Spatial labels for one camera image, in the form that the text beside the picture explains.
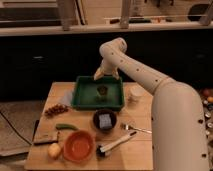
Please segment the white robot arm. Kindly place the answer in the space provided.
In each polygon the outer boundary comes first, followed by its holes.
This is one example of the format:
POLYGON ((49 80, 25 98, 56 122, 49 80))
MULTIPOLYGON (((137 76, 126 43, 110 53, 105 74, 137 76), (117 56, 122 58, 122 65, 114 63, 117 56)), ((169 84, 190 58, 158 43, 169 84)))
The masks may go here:
POLYGON ((153 171, 210 171, 200 95, 190 85, 127 56, 126 50, 122 38, 103 43, 102 62, 94 78, 117 78, 123 71, 153 96, 153 171))

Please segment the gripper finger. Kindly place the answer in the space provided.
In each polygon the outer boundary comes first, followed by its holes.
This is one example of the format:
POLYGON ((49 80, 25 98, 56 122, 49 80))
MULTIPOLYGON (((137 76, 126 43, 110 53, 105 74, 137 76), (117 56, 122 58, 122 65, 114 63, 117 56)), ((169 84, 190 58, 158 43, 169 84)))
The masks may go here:
POLYGON ((117 80, 120 78, 119 73, 118 73, 117 70, 113 70, 112 76, 113 76, 115 79, 117 79, 117 80))
POLYGON ((98 80, 104 76, 104 73, 102 72, 101 68, 98 68, 97 71, 95 72, 93 78, 95 80, 98 80))

